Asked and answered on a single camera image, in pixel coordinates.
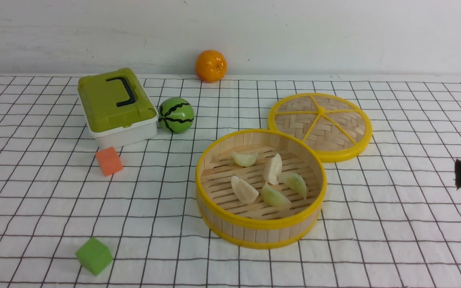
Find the yellow rim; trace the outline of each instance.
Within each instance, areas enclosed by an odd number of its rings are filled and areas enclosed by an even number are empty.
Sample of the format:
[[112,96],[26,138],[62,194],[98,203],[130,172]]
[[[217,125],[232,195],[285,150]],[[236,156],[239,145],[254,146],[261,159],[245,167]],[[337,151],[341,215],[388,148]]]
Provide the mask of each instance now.
[[[225,211],[223,208],[220,208],[220,206],[214,204],[212,200],[209,198],[209,196],[204,192],[204,188],[202,187],[202,182],[200,181],[199,174],[201,173],[201,166],[203,163],[203,159],[205,158],[205,155],[217,144],[220,142],[224,141],[225,139],[229,137],[233,137],[236,135],[240,134],[245,134],[245,133],[268,133],[268,134],[273,134],[273,135],[278,135],[280,137],[285,137],[289,138],[290,140],[297,142],[300,144],[302,147],[307,149],[311,153],[311,155],[314,157],[314,159],[318,162],[318,165],[320,167],[321,173],[322,173],[322,178],[323,182],[321,184],[321,191],[320,195],[315,199],[315,201],[309,205],[307,208],[305,208],[303,211],[296,213],[295,215],[292,215],[290,217],[285,217],[282,219],[274,219],[274,220],[258,220],[258,219],[250,219],[250,218],[245,218],[241,217],[238,215],[234,215],[228,211]],[[213,142],[209,147],[207,147],[204,151],[204,153],[200,156],[200,159],[197,164],[197,168],[195,171],[195,184],[197,186],[197,194],[200,196],[200,200],[205,203],[205,205],[211,210],[211,212],[214,213],[214,215],[217,215],[220,217],[222,220],[225,220],[229,223],[244,227],[244,228],[253,228],[253,229],[282,229],[285,227],[292,226],[294,224],[297,224],[298,222],[301,222],[305,220],[307,217],[312,215],[322,204],[323,199],[325,198],[325,193],[326,193],[326,186],[327,186],[327,178],[326,178],[326,173],[325,173],[325,168],[323,167],[323,163],[318,159],[318,156],[316,153],[309,147],[307,144],[301,142],[299,139],[296,139],[290,135],[274,131],[274,130],[267,130],[267,129],[247,129],[247,130],[242,130],[242,131],[236,131],[233,133],[230,133],[228,135],[225,135],[224,137],[221,137],[220,139],[216,140]]]
[[245,248],[251,248],[251,249],[274,249],[274,248],[280,248],[280,247],[291,245],[295,243],[296,241],[302,239],[305,235],[307,235],[314,228],[321,214],[321,211],[320,211],[316,219],[314,220],[314,222],[312,222],[309,225],[309,227],[305,229],[305,231],[301,232],[300,234],[296,235],[293,238],[289,238],[285,241],[273,242],[273,243],[256,243],[256,242],[239,240],[239,239],[236,239],[234,237],[231,237],[223,233],[222,231],[218,230],[213,224],[211,224],[210,221],[206,219],[206,217],[204,217],[204,215],[202,214],[202,211],[200,210],[200,206],[199,206],[199,212],[200,212],[200,215],[202,215],[202,220],[204,220],[207,227],[209,227],[211,231],[213,231],[216,235],[218,235],[218,237],[234,245],[245,247]]
[[[277,109],[282,104],[284,104],[285,102],[291,101],[291,100],[293,100],[295,98],[299,98],[299,97],[310,97],[313,100],[313,102],[316,104],[316,107],[318,108],[318,110],[319,110],[319,105],[318,105],[317,101],[315,101],[314,97],[325,97],[325,98],[329,98],[329,99],[334,99],[334,100],[338,100],[338,101],[340,101],[340,102],[342,102],[344,104],[347,104],[347,105],[351,106],[353,108],[353,110],[333,110],[333,111],[326,111],[326,113],[337,113],[337,112],[356,112],[356,113],[359,113],[360,116],[362,117],[362,119],[364,120],[364,124],[366,125],[366,131],[364,132],[364,136],[362,137],[362,139],[359,142],[355,142],[355,140],[353,140],[348,135],[348,133],[346,133],[346,131],[344,131],[342,129],[342,127],[339,124],[335,123],[333,120],[330,119],[330,117],[327,117],[326,115],[320,115],[320,113],[318,113],[317,111],[277,112]],[[311,125],[311,127],[309,128],[307,133],[305,134],[302,141],[305,141],[306,137],[309,135],[309,133],[314,128],[315,123],[321,117],[323,117],[326,120],[329,120],[330,122],[332,122],[339,130],[341,130],[342,133],[344,133],[344,135],[346,135],[346,137],[348,137],[348,139],[350,139],[355,144],[354,146],[352,146],[352,147],[350,147],[348,149],[340,150],[340,151],[331,151],[331,152],[328,152],[328,151],[315,151],[316,156],[323,163],[342,162],[342,161],[346,161],[346,160],[349,160],[349,159],[357,157],[358,155],[360,155],[360,153],[364,152],[364,150],[366,149],[366,147],[368,146],[368,144],[369,144],[369,142],[371,140],[371,137],[373,136],[373,126],[371,124],[371,121],[369,120],[369,117],[366,115],[366,113],[364,113],[364,111],[362,111],[362,109],[360,109],[360,107],[358,107],[357,105],[351,103],[348,100],[344,100],[344,99],[342,99],[340,97],[336,97],[336,96],[329,95],[329,94],[301,93],[301,94],[291,95],[289,97],[286,97],[286,98],[278,101],[275,105],[273,105],[273,107],[271,108],[271,110],[269,112],[269,115],[268,115],[268,128],[273,130],[273,131],[279,132],[279,130],[277,128],[277,124],[275,123],[275,116],[276,115],[284,115],[284,114],[316,114],[316,115],[318,115],[318,117],[316,117],[313,124]]]

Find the watermelon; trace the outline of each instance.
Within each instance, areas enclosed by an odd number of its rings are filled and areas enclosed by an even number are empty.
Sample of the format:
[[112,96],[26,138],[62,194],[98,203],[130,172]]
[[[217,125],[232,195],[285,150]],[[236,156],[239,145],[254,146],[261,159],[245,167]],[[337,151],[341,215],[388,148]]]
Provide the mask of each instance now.
[[159,124],[171,133],[183,133],[193,121],[193,107],[181,97],[169,98],[159,106]]

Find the box handle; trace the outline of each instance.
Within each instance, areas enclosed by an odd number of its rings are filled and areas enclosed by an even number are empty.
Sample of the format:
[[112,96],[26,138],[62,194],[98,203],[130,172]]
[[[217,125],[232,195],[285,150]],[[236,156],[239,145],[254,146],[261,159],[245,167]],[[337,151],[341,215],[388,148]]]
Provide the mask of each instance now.
[[115,78],[111,78],[111,79],[106,80],[106,82],[110,82],[110,81],[114,81],[114,80],[120,80],[122,82],[122,85],[124,85],[124,88],[126,88],[126,91],[127,91],[128,95],[129,95],[128,100],[122,101],[122,102],[117,102],[117,107],[130,105],[130,104],[133,104],[134,102],[136,102],[136,97],[133,94],[133,90],[129,86],[126,79],[124,77],[115,77]]

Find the foam cube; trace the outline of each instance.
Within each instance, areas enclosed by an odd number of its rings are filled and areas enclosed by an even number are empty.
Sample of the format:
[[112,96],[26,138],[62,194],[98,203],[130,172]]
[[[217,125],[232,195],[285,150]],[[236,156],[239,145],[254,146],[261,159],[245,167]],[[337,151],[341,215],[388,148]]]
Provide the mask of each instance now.
[[105,177],[121,171],[122,162],[115,148],[110,147],[95,153],[99,167]]
[[110,249],[95,238],[90,238],[76,251],[81,266],[93,275],[99,275],[113,260]]

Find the dumpling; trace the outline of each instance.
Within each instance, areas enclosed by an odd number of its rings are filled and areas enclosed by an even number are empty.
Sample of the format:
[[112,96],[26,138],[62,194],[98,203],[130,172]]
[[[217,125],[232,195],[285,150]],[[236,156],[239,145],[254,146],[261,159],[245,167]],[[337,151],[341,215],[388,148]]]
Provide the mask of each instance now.
[[307,199],[307,186],[300,175],[291,172],[282,173],[279,177],[279,183],[288,186],[291,190],[302,196],[304,200]]
[[267,183],[261,189],[261,197],[266,204],[276,207],[279,210],[288,210],[291,207],[291,201]]
[[234,194],[238,200],[243,204],[251,204],[259,195],[259,192],[245,180],[233,175],[230,179],[230,184]]
[[282,173],[282,158],[277,153],[266,163],[263,172],[264,181],[272,185],[277,185],[279,184],[278,177],[280,173]]
[[257,152],[253,154],[238,154],[236,151],[232,151],[230,154],[234,163],[241,167],[250,167],[256,163],[257,156],[259,155]]

